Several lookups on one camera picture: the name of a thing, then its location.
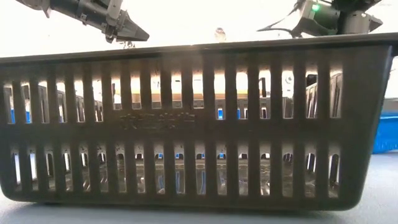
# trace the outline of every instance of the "blue bin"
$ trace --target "blue bin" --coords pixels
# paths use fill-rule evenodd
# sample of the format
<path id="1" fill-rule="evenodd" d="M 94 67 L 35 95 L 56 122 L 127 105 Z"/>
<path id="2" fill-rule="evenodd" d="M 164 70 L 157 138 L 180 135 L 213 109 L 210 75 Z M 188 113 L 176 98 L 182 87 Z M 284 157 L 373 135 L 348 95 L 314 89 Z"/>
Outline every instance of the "blue bin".
<path id="1" fill-rule="evenodd" d="M 398 149 L 398 113 L 382 113 L 373 154 L 379 154 Z"/>

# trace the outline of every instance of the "green light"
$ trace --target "green light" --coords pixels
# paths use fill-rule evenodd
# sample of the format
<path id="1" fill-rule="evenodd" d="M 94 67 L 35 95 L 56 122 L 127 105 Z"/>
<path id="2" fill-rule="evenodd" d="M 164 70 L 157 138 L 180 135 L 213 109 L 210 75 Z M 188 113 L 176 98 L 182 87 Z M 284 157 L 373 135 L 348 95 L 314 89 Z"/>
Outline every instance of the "green light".
<path id="1" fill-rule="evenodd" d="M 320 5 L 318 5 L 318 4 L 312 5 L 312 10 L 313 10 L 314 12 L 318 12 L 319 9 L 321 9 L 321 6 L 320 6 Z"/>

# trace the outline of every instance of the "table surface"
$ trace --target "table surface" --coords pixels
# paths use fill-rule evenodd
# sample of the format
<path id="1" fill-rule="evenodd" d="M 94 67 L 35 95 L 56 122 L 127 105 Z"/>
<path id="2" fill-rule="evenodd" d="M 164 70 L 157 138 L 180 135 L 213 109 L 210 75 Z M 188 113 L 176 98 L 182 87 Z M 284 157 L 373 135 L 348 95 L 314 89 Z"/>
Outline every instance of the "table surface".
<path id="1" fill-rule="evenodd" d="M 0 223 L 398 223 L 398 152 L 373 155 L 357 207 L 345 212 L 228 213 L 131 207 L 77 207 L 20 203 L 0 194 Z"/>

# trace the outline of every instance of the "dark gray basket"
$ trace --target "dark gray basket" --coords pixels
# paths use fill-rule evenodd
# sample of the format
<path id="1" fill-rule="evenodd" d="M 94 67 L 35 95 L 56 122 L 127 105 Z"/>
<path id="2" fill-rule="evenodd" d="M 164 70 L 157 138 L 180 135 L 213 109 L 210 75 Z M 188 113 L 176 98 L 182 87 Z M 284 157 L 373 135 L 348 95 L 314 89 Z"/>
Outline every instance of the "dark gray basket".
<path id="1" fill-rule="evenodd" d="M 397 40 L 344 35 L 1 59 L 2 191 L 28 202 L 349 209 L 363 191 Z M 264 69 L 271 89 L 263 95 Z M 285 70 L 294 74 L 293 98 L 282 95 Z M 317 84 L 306 89 L 310 70 Z M 152 102 L 156 71 L 161 103 Z M 202 100 L 194 73 L 203 74 Z M 218 73 L 224 100 L 215 94 Z M 246 99 L 237 73 L 248 75 Z"/>

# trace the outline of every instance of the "basket rim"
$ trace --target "basket rim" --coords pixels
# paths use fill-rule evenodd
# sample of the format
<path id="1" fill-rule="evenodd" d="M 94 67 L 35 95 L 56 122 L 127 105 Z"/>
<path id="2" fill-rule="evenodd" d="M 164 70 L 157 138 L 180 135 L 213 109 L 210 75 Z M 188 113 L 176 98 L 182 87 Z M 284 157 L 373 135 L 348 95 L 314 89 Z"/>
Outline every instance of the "basket rim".
<path id="1" fill-rule="evenodd" d="M 100 60 L 122 60 L 159 57 L 163 54 L 222 54 L 232 50 L 239 52 L 263 52 L 265 50 L 312 50 L 340 47 L 368 47 L 373 45 L 398 45 L 398 32 L 386 34 L 334 35 L 307 39 L 262 40 L 217 44 L 178 45 L 138 49 L 105 50 L 67 54 L 30 55 L 0 58 L 0 67 L 32 63 L 94 62 Z"/>

